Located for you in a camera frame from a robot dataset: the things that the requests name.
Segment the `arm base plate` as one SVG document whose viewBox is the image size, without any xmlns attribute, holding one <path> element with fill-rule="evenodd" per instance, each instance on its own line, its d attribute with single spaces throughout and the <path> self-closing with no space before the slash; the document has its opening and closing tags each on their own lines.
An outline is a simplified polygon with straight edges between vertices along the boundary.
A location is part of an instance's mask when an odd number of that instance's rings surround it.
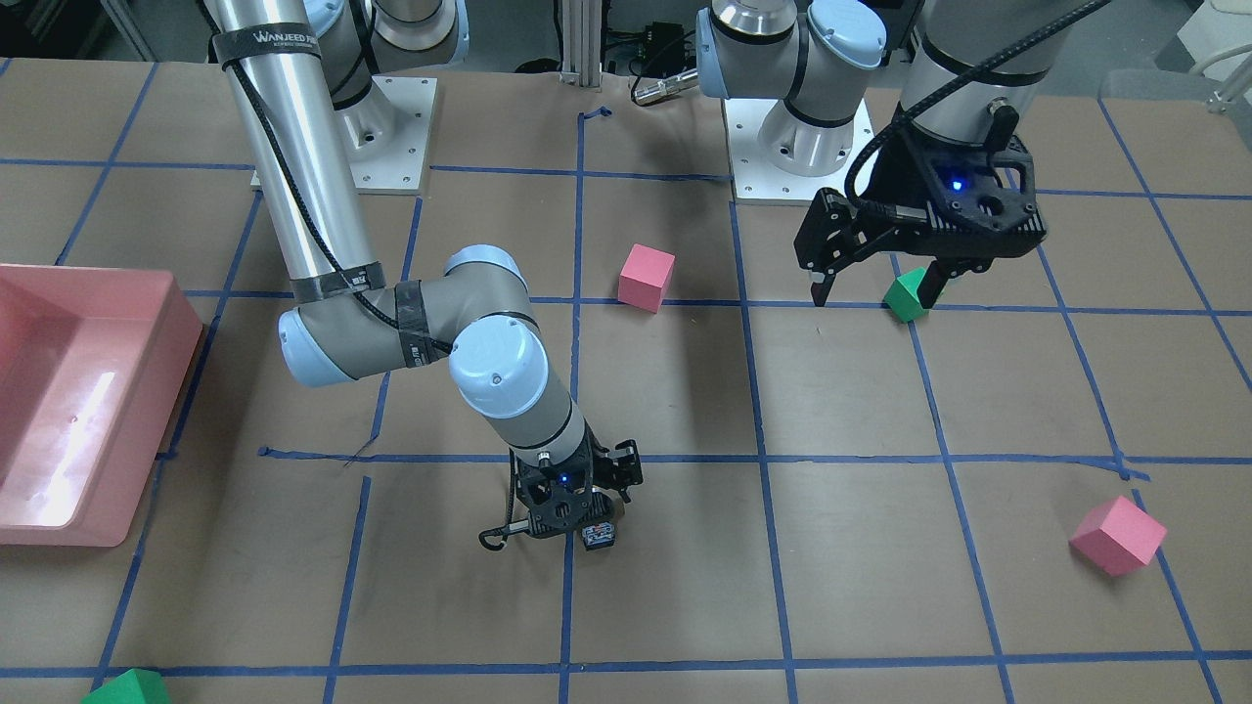
<svg viewBox="0 0 1252 704">
<path fill-rule="evenodd" d="M 729 99 L 722 106 L 737 203 L 806 204 L 823 187 L 844 193 L 848 169 L 873 135 L 864 100 L 836 128 L 803 123 L 780 100 Z"/>
<path fill-rule="evenodd" d="M 434 98 L 433 76 L 376 76 L 364 99 L 333 110 L 358 195 L 419 195 Z"/>
</svg>

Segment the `green cube near arm base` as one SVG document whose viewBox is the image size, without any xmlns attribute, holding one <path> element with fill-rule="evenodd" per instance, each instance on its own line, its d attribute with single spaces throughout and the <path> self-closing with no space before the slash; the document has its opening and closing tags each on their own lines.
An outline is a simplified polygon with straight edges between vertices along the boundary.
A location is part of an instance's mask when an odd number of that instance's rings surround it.
<svg viewBox="0 0 1252 704">
<path fill-rule="evenodd" d="M 919 294 L 925 276 L 926 268 L 919 267 L 895 277 L 889 291 L 881 298 L 881 303 L 900 324 L 910 324 L 911 321 L 929 313 L 929 309 L 921 304 Z"/>
</svg>

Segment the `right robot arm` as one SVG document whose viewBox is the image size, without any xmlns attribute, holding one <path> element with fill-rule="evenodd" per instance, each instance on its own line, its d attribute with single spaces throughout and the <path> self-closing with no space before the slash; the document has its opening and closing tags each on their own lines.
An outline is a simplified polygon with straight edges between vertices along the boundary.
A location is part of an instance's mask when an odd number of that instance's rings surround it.
<svg viewBox="0 0 1252 704">
<path fill-rule="evenodd" d="M 411 195 L 424 175 L 434 81 L 381 76 L 461 56 L 461 1 L 202 1 L 209 56 L 228 76 L 272 208 L 295 307 L 279 317 L 285 365 L 309 387 L 446 361 L 466 405 L 510 448 L 505 525 L 612 545 L 613 516 L 644 482 L 639 445 L 598 442 L 545 348 L 530 286 L 498 246 L 454 253 L 433 281 L 389 286 L 361 193 Z"/>
</svg>

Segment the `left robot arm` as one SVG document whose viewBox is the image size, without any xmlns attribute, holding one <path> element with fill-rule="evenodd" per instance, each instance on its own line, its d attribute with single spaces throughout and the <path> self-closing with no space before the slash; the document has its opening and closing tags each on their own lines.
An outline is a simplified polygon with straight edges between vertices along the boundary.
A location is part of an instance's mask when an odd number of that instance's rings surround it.
<svg viewBox="0 0 1252 704">
<path fill-rule="evenodd" d="M 860 1 L 712 1 L 694 28 L 700 89 L 769 99 L 777 167 L 824 175 L 794 241 L 815 306 L 880 252 L 929 257 L 916 299 L 1045 241 L 1033 159 L 1017 134 L 1069 28 L 1096 1 L 926 1 L 916 58 L 891 120 L 856 153 L 851 132 L 888 30 Z"/>
</svg>

